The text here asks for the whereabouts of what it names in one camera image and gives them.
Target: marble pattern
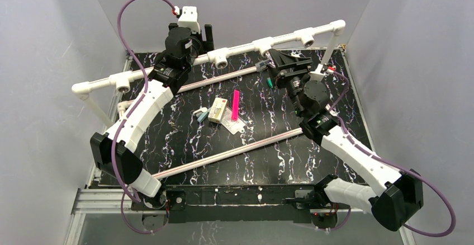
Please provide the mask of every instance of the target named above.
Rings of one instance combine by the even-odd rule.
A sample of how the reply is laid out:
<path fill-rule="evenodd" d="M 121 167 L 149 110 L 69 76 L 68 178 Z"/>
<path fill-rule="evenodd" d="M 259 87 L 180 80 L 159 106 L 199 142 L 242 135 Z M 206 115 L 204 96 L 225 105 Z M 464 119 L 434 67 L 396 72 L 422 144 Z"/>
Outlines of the marble pattern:
<path fill-rule="evenodd" d="M 320 59 L 324 50 L 289 50 L 293 55 Z M 156 53 L 138 54 L 145 67 L 154 64 Z M 232 56 L 223 70 L 205 63 L 194 66 L 187 84 L 220 74 L 252 67 L 262 57 L 255 52 Z M 331 62 L 347 76 L 341 50 L 333 53 Z M 132 69 L 138 69 L 135 62 Z M 150 173 L 177 167 L 257 140 L 284 133 L 298 127 L 299 118 L 283 89 L 270 89 L 268 72 L 253 73 L 210 86 L 194 89 L 175 96 L 147 128 L 135 152 Z M 336 76 L 325 84 L 335 100 L 344 87 Z M 124 100 L 137 97 L 143 80 L 132 84 Z M 198 123 L 191 112 L 210 107 L 215 97 L 232 99 L 234 89 L 241 94 L 239 115 L 247 123 L 244 133 L 231 135 L 222 125 L 207 119 Z M 352 89 L 335 108 L 348 129 L 363 144 L 369 146 L 366 130 Z M 266 185 L 316 183 L 328 174 L 336 174 L 346 181 L 363 182 L 347 164 L 332 153 L 321 149 L 303 135 L 264 148 L 232 157 L 208 166 L 171 176 L 162 182 L 168 185 Z M 100 185 L 117 185 L 114 178 L 102 174 Z"/>

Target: purple cable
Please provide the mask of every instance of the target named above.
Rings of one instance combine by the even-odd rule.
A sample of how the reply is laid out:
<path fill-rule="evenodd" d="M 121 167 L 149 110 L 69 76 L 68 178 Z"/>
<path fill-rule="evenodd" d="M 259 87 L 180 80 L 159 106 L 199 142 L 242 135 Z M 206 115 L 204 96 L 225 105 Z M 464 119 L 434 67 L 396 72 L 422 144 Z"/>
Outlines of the purple cable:
<path fill-rule="evenodd" d="M 341 228 L 344 224 L 347 223 L 347 221 L 349 220 L 349 215 L 350 215 L 350 210 L 351 210 L 351 207 L 349 207 L 349 209 L 347 210 L 347 215 L 345 216 L 344 220 L 342 221 L 342 223 L 336 227 L 333 227 L 333 228 L 329 228 L 330 231 L 334 231 L 334 230 L 338 230 L 339 228 Z M 321 230 L 321 231 L 326 231 L 326 229 L 324 228 L 318 228 L 318 230 Z"/>
<path fill-rule="evenodd" d="M 158 232 L 160 230 L 162 230 L 166 225 L 168 225 L 168 221 L 166 224 L 162 225 L 161 227 L 159 227 L 158 229 L 156 230 L 151 230 L 151 231 L 143 231 L 143 230 L 138 230 L 136 229 L 135 227 L 133 227 L 129 221 L 127 220 L 127 217 L 125 217 L 125 213 L 124 213 L 124 200 L 125 200 L 125 192 L 122 194 L 122 200 L 120 201 L 120 213 L 122 214 L 122 219 L 124 220 L 125 224 L 130 228 L 132 229 L 133 231 L 139 233 L 139 234 L 153 234 L 155 232 Z"/>
<path fill-rule="evenodd" d="M 125 49 L 133 57 L 134 61 L 138 64 L 138 67 L 140 67 L 140 70 L 143 73 L 143 78 L 145 79 L 145 86 L 144 86 L 144 89 L 143 89 L 144 93 L 140 96 L 140 98 L 138 98 L 138 100 L 136 100 L 136 104 L 134 104 L 133 107 L 128 111 L 128 113 L 126 115 L 126 118 L 129 118 L 130 115 L 135 111 L 135 109 L 138 107 L 138 105 L 141 103 L 141 101 L 145 97 L 146 92 L 148 91 L 148 75 L 146 74 L 145 68 L 143 67 L 140 60 L 136 57 L 135 53 L 130 49 L 130 46 L 128 45 L 127 41 L 125 41 L 125 38 L 122 34 L 122 14 L 124 13 L 124 10 L 127 8 L 127 6 L 129 6 L 129 4 L 134 2 L 134 1 L 136 1 L 136 0 L 129 0 L 128 2 L 126 2 L 124 4 L 124 6 L 122 6 L 122 8 L 120 8 L 120 11 L 118 12 L 118 17 L 117 17 L 117 31 L 118 31 L 118 36 L 119 36 L 120 40 L 122 41 Z M 174 6 L 173 6 L 173 4 L 170 3 L 170 1 L 168 1 L 168 0 L 162 0 L 162 1 L 167 3 L 171 7 L 171 9 L 174 11 Z M 120 131 L 125 126 L 125 122 L 127 121 L 126 118 L 123 118 L 122 123 L 120 123 L 120 126 L 118 126 L 117 132 L 115 132 L 115 136 L 113 137 L 112 151 L 111 151 L 112 168 L 113 168 L 113 172 L 115 174 L 115 177 L 117 178 L 118 183 L 120 184 L 120 186 L 124 190 L 124 197 L 125 197 L 125 194 L 126 194 L 133 202 L 140 202 L 140 199 L 138 199 L 137 197 L 135 197 L 134 195 L 132 195 L 128 191 L 124 181 L 120 177 L 119 168 L 117 167 L 117 159 L 116 159 L 116 153 L 115 153 L 116 152 L 115 151 L 116 146 L 117 146 L 117 138 L 120 134 Z"/>
<path fill-rule="evenodd" d="M 341 95 L 339 95 L 339 98 L 330 107 L 329 111 L 332 110 L 335 107 L 335 105 L 342 99 L 342 97 L 346 94 L 347 90 L 349 89 L 349 79 L 347 77 L 343 76 L 342 74 L 338 73 L 338 72 L 334 72 L 334 74 L 336 74 L 338 77 L 343 78 L 346 81 L 346 87 L 344 88 L 344 91 L 341 93 Z M 356 141 L 353 139 L 352 135 L 347 130 L 347 128 L 345 126 L 345 123 L 344 123 L 344 120 L 342 120 L 342 118 L 339 117 L 339 116 L 337 118 L 339 119 L 342 130 L 344 131 L 345 134 L 347 134 L 347 136 L 348 136 L 347 139 L 350 141 L 350 143 L 352 143 L 354 145 L 354 147 L 359 149 L 362 153 L 364 153 L 368 156 L 372 155 L 373 154 L 372 152 L 369 152 L 369 151 L 365 150 L 363 147 L 361 147 L 359 144 L 356 143 Z M 451 234 L 454 231 L 454 228 L 456 227 L 456 214 L 454 213 L 454 209 L 453 209 L 451 203 L 449 203 L 446 196 L 443 195 L 443 193 L 436 186 L 434 186 L 434 184 L 432 184 L 431 182 L 429 182 L 425 178 L 421 177 L 419 174 L 416 174 L 415 172 L 413 172 L 409 169 L 398 166 L 398 165 L 396 165 L 396 164 L 394 164 L 390 161 L 387 161 L 383 158 L 380 158 L 380 157 L 372 157 L 372 158 L 379 161 L 379 162 L 381 162 L 381 163 L 383 163 L 383 164 L 389 165 L 389 166 L 397 168 L 397 169 L 399 169 L 399 170 L 401 170 L 405 173 L 408 173 L 408 174 L 412 175 L 413 177 L 419 179 L 421 182 L 428 185 L 441 198 L 441 200 L 444 202 L 444 204 L 448 208 L 449 214 L 451 216 L 451 224 L 449 225 L 449 228 L 446 231 L 440 232 L 440 233 L 429 233 L 429 232 L 421 231 L 421 230 L 415 229 L 415 228 L 413 228 L 413 227 L 411 227 L 407 224 L 403 224 L 404 227 L 410 229 L 411 231 L 413 231 L 415 233 L 425 235 L 427 237 L 434 237 L 434 238 L 445 237 L 445 236 Z"/>
<path fill-rule="evenodd" d="M 349 79 L 347 79 L 347 77 L 345 77 L 343 74 L 340 74 L 336 71 L 334 71 L 334 74 L 336 76 L 338 76 L 339 78 L 342 78 L 344 79 L 345 81 L 345 86 L 344 86 L 344 90 L 342 91 L 341 95 L 339 95 L 339 97 L 337 98 L 337 100 L 331 105 L 331 107 L 328 109 L 328 111 L 332 111 L 332 109 L 334 109 L 334 107 L 336 107 L 336 105 L 339 103 L 340 100 L 342 100 L 342 97 L 346 94 L 346 92 L 349 90 Z"/>

